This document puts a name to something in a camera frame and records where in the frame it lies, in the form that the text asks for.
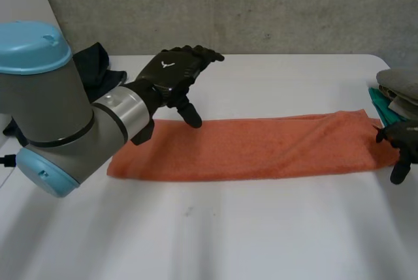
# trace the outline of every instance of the white table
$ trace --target white table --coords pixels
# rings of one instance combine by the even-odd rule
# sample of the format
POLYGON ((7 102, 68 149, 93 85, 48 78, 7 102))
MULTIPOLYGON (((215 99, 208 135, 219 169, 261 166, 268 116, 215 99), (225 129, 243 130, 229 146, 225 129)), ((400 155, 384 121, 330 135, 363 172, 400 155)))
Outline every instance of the white table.
MULTIPOLYGON (((112 68, 133 78, 149 58, 112 57, 112 68)), ((386 68, 371 55, 231 55, 190 99, 203 119, 361 108, 377 117, 367 85, 386 68)), ((17 149, 9 140, 1 153, 17 149)), ((13 172, 0 190, 0 279, 418 278, 416 169, 394 186, 389 169, 150 183, 109 178, 107 166, 64 199, 13 172)))

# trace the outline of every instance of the folded towel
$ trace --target folded towel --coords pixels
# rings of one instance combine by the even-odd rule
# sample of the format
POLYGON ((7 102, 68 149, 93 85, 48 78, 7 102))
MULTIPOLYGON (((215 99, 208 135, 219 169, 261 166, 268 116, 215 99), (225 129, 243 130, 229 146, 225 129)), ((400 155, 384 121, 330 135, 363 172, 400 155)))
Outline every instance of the folded towel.
POLYGON ((398 151, 376 143, 378 119, 364 110, 273 119, 155 120, 152 139, 126 144, 108 174, 152 181, 276 179, 375 170, 398 151))
POLYGON ((418 106, 411 104, 402 97, 396 96, 390 103, 389 109, 406 119, 418 120, 418 106))
POLYGON ((398 115, 393 110, 389 109, 391 100, 388 99, 380 90, 370 87, 368 89, 370 98, 372 99, 373 105, 378 111, 379 117, 382 120, 385 127, 392 125, 395 122, 406 121, 406 118, 398 115))
POLYGON ((394 94, 418 105, 418 70, 388 69, 380 71, 376 80, 379 85, 394 94))

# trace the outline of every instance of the red towel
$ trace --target red towel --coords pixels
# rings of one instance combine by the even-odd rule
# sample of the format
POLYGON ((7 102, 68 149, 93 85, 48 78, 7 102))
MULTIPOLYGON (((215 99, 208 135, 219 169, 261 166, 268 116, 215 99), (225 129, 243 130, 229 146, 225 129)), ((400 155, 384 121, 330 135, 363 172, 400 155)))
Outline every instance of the red towel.
POLYGON ((155 120, 152 139, 128 142, 108 174, 154 181, 276 179, 344 174, 393 165, 398 151, 376 143, 378 119, 364 110, 273 119, 155 120))

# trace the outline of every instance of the gray folded cloth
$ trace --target gray folded cloth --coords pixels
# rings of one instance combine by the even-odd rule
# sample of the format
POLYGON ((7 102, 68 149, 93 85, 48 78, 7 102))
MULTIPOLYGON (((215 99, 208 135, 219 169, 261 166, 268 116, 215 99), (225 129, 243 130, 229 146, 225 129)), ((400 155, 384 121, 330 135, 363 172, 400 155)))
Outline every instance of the gray folded cloth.
POLYGON ((381 86, 386 87, 412 104, 418 105, 418 70, 383 70, 378 73, 376 79, 381 86))
POLYGON ((418 120, 418 106, 402 97, 395 97, 388 108, 406 119, 418 120))

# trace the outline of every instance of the blue end cap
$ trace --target blue end cap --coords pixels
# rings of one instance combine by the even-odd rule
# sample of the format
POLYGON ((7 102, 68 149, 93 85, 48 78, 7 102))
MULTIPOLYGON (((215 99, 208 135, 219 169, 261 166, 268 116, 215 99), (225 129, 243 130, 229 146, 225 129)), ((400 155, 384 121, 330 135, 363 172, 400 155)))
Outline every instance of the blue end cap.
POLYGON ((58 69, 71 49, 54 26, 33 21, 0 23, 0 73, 38 74, 58 69))
POLYGON ((19 169, 34 184, 56 196, 66 197, 80 184, 68 173, 30 149, 22 148, 16 156, 19 169))

